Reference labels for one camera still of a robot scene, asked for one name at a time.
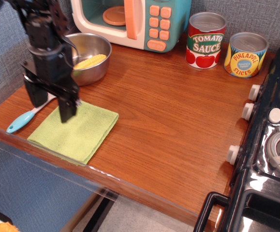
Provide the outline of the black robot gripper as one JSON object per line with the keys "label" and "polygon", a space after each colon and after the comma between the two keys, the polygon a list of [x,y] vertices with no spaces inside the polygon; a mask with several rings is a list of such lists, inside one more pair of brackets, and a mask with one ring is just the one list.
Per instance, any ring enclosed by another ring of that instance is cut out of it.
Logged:
{"label": "black robot gripper", "polygon": [[33,61],[23,62],[22,67],[26,72],[24,83],[31,103],[39,107],[47,101],[48,92],[53,94],[58,97],[61,122],[66,123],[81,105],[79,87],[72,78],[72,48],[28,49]]}

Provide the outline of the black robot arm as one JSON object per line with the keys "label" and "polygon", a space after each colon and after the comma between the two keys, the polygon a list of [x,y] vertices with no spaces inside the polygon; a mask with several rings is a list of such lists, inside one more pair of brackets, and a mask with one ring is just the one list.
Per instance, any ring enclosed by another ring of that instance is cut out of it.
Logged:
{"label": "black robot arm", "polygon": [[72,78],[72,49],[66,37],[68,19],[57,0],[11,0],[29,38],[33,60],[24,61],[24,83],[35,107],[45,103],[48,94],[57,97],[63,123],[76,115],[79,86]]}

